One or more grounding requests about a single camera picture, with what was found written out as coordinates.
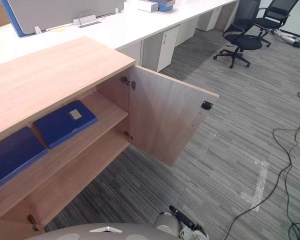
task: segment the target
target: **chair base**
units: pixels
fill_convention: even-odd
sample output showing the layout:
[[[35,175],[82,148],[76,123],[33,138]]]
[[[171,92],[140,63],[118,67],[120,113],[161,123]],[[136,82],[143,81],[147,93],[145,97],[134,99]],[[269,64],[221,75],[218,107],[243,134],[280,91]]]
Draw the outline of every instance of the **chair base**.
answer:
[[[270,47],[271,42],[265,40],[264,38],[261,38],[261,41],[267,43],[267,45],[266,45],[267,48]]]
[[[220,54],[217,54],[217,55],[213,56],[213,59],[216,60],[217,57],[229,56],[229,57],[232,58],[232,63],[229,66],[229,68],[232,69],[234,67],[236,58],[240,59],[241,61],[244,61],[245,63],[247,63],[247,65],[246,65],[247,68],[250,67],[250,62],[247,59],[245,59],[244,57],[242,57],[243,56],[243,53],[242,53],[243,50],[241,49],[240,50],[241,53],[238,53],[239,50],[240,50],[239,47],[237,47],[235,51],[230,51],[230,50],[227,50],[227,49],[223,49],[223,50],[220,51]]]

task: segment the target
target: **door hinge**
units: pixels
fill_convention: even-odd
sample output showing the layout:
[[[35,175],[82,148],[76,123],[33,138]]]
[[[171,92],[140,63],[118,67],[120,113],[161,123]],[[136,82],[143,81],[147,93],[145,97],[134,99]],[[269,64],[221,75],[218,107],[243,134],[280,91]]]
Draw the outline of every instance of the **door hinge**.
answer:
[[[136,82],[135,81],[129,81],[126,76],[121,77],[121,82],[124,84],[130,86],[132,90],[136,90]]]
[[[203,109],[208,110],[208,111],[212,108],[212,106],[213,106],[213,103],[208,102],[208,101],[203,101],[203,103],[201,105],[201,107]]]
[[[128,133],[127,131],[124,131],[124,132],[123,132],[123,135],[125,135],[125,136],[129,139],[129,141],[134,139],[134,137],[133,137],[133,136],[130,136],[129,133]]]
[[[28,215],[27,216],[28,221],[32,224],[32,230],[35,232],[39,231],[39,228],[37,228],[37,221],[33,215]]]

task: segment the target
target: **cabinet top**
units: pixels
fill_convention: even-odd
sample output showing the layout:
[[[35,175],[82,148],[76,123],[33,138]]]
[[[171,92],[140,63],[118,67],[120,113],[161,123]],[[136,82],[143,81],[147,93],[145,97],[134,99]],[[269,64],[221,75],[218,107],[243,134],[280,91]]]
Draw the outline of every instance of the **cabinet top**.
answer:
[[[135,64],[81,37],[0,64],[0,133],[64,103]]]

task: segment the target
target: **white box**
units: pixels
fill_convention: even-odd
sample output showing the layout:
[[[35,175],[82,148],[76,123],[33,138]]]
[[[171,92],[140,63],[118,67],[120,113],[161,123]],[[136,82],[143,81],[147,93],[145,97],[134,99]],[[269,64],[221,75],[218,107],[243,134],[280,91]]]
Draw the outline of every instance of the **white box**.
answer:
[[[155,11],[158,11],[159,3],[147,0],[139,0],[138,9],[149,13],[153,13]]]

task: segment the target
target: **black handle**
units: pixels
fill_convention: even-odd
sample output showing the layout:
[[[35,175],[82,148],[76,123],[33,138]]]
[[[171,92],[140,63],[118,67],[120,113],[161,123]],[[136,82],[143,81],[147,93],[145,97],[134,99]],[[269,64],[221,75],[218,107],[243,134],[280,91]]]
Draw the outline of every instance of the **black handle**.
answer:
[[[196,226],[187,216],[185,216],[182,212],[180,212],[178,209],[176,209],[174,206],[169,206],[170,211],[173,213],[173,215],[176,216],[176,218],[183,222],[188,228],[191,230],[194,229]]]

